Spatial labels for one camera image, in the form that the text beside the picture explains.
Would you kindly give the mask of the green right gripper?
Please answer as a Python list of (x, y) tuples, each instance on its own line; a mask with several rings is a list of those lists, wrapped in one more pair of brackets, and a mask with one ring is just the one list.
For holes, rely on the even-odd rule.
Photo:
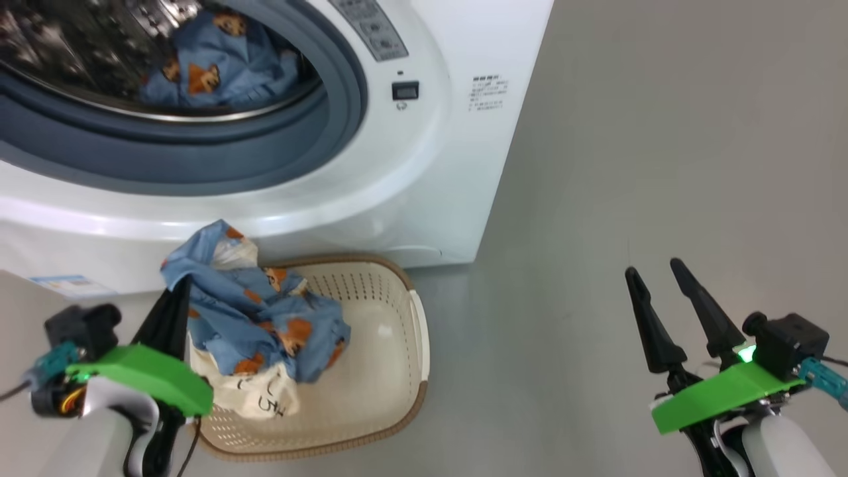
[[(737, 350), (746, 343), (742, 332), (680, 258), (670, 259), (670, 269), (702, 324), (709, 356), (720, 362), (742, 362)], [(625, 280), (648, 371), (663, 374), (682, 369), (688, 357), (655, 313), (651, 293), (638, 270), (627, 268)], [(794, 376), (781, 380), (755, 362), (743, 362), (672, 392), (671, 397), (652, 405), (651, 416), (655, 427), (665, 435), (805, 384)]]

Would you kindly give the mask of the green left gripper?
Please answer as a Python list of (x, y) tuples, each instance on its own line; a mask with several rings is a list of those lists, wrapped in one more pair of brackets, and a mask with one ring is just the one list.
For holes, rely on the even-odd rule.
[(164, 290), (146, 315), (133, 345), (118, 346), (94, 362), (75, 362), (66, 374), (88, 383), (96, 377), (130, 387), (172, 405), (186, 417), (206, 416), (214, 405), (212, 387), (182, 362), (193, 278), (185, 276)]

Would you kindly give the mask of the blue garment with cream lining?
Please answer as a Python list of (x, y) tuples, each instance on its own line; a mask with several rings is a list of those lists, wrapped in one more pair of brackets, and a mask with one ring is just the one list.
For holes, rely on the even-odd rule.
[(350, 342), (341, 304), (290, 268), (261, 268), (258, 247), (225, 221), (194, 233), (160, 269), (169, 290), (189, 278), (189, 363), (214, 404), (266, 421), (300, 410), (313, 383)]

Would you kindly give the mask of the blue cartoon print garment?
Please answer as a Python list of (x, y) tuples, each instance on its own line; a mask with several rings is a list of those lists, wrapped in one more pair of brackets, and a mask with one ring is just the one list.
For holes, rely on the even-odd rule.
[(294, 89), (299, 68), (299, 52), (266, 25), (236, 10), (204, 9), (172, 35), (138, 96), (166, 108), (261, 106)]

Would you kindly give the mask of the washing machine drum opening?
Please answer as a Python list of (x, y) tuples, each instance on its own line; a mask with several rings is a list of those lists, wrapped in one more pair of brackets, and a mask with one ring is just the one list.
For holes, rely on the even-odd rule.
[(140, 102), (140, 80), (169, 54), (176, 30), (201, 10), (218, 8), (243, 13), (226, 0), (0, 0), (0, 68), (64, 99), (163, 122), (259, 117), (318, 90), (321, 78), (305, 54), (259, 21), (299, 52), (300, 82), (287, 95), (242, 109)]

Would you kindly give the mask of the white front-load washing machine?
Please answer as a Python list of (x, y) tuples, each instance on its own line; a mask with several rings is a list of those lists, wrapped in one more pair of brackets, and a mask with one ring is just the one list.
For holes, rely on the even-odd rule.
[[(376, 62), (329, 0), (306, 0), (336, 24), (366, 78), (367, 109), (329, 163), (241, 193), (119, 193), (62, 182), (0, 159), (0, 271), (82, 275), (121, 295), (163, 286), (161, 263), (202, 227), (224, 220), (261, 264), (336, 252), (424, 245), (437, 262), (472, 262), (498, 187), (555, 0), (378, 0), (409, 57)], [(467, 111), (470, 82), (509, 80), (497, 111)], [(395, 102), (391, 84), (420, 81)]]

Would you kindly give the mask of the blue energy label sticker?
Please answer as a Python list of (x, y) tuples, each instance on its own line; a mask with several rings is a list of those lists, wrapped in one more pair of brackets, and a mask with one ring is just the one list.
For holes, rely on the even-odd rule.
[(70, 299), (117, 295), (115, 290), (82, 275), (30, 277), (29, 281)]

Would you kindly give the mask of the cream plastic laundry basket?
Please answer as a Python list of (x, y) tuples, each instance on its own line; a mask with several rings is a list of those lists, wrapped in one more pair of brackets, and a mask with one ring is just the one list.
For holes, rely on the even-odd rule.
[(384, 440), (421, 410), (430, 373), (426, 313), (411, 278), (379, 256), (345, 254), (284, 262), (317, 295), (341, 304), (352, 329), (337, 363), (299, 387), (291, 417), (251, 421), (215, 407), (194, 426), (203, 450), (234, 462), (313, 458)]

